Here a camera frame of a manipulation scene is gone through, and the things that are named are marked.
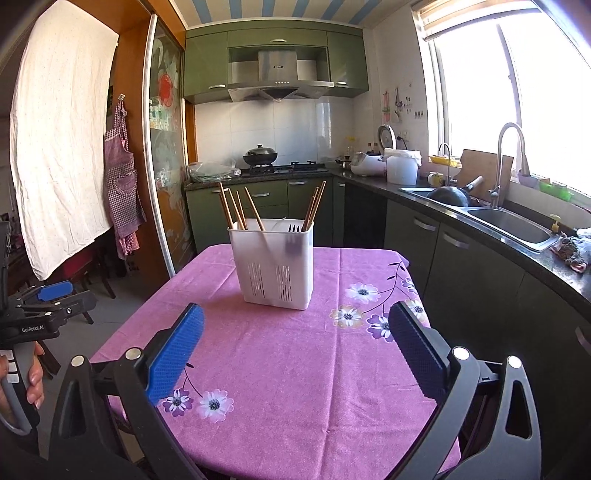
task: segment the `blue stripe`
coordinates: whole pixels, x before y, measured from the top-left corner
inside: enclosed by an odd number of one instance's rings
[[[332,0],[330,5],[326,8],[326,12],[322,15],[321,20],[332,20],[335,13],[339,11],[341,5],[343,5],[345,0]]]
[[[212,15],[209,13],[209,7],[206,0],[193,0],[193,5],[197,9],[197,15],[201,23],[209,23],[212,20]]]
[[[297,0],[292,17],[303,17],[310,0]]]
[[[262,0],[262,17],[272,17],[275,9],[275,0]]]
[[[235,18],[242,18],[242,0],[228,0],[230,2],[230,16]]]
[[[349,21],[352,25],[359,25],[361,21],[369,15],[369,13],[378,6],[378,4],[382,0],[367,0],[365,5],[362,6],[359,11],[353,16],[353,18]]]

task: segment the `countertop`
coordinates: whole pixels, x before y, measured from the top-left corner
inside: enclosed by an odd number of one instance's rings
[[[388,199],[394,200],[468,235],[486,247],[503,255],[516,265],[519,265],[527,273],[554,290],[584,318],[591,319],[591,274],[589,272],[578,274],[567,267],[549,249],[541,253],[532,252],[518,242],[468,217],[458,215],[457,212],[446,208],[444,205],[429,202],[426,199],[401,190],[402,188],[412,186],[387,183],[385,179],[380,177],[359,177],[349,171],[342,171],[340,169],[329,169],[328,172],[292,172],[262,177],[239,177],[234,180],[224,181],[223,184],[234,185],[268,180],[306,179],[327,176],[336,176],[345,183],[351,183],[383,195]],[[215,186],[217,186],[215,182],[191,183],[185,187],[185,190],[199,190]],[[422,183],[417,185],[417,187],[424,186],[426,185]]]

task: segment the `tile backsplash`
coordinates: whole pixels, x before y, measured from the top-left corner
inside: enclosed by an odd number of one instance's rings
[[[349,98],[195,106],[199,161],[227,164],[233,160],[238,168],[247,166],[242,156],[257,145],[277,151],[274,165],[334,158],[345,153],[353,128],[353,100]]]

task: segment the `sink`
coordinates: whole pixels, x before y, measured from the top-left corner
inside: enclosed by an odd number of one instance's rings
[[[429,202],[443,205],[467,218],[482,223],[534,252],[542,252],[556,242],[556,236],[549,230],[546,230],[546,228],[508,210],[502,208],[494,209],[490,207],[456,207],[453,205],[445,205],[444,203],[427,198],[429,192],[434,189],[401,190],[425,198]]]

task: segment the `striped ceiling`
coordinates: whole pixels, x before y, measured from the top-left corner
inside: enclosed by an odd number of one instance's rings
[[[187,28],[240,18],[296,17],[374,27],[408,0],[170,0]]]

